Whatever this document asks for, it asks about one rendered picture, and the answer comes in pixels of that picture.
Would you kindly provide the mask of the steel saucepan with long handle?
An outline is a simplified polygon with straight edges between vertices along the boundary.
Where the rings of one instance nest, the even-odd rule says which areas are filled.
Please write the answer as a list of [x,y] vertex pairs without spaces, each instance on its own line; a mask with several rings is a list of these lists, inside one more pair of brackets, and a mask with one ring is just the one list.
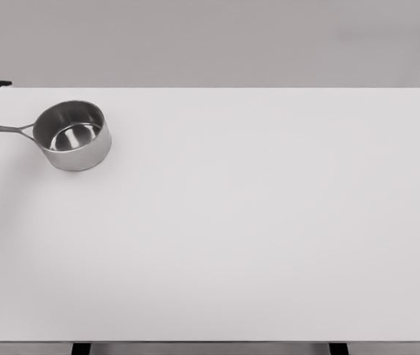
[[20,134],[35,143],[55,168],[81,172],[102,162],[112,136],[102,110],[81,100],[62,101],[26,126],[1,126],[0,132]]

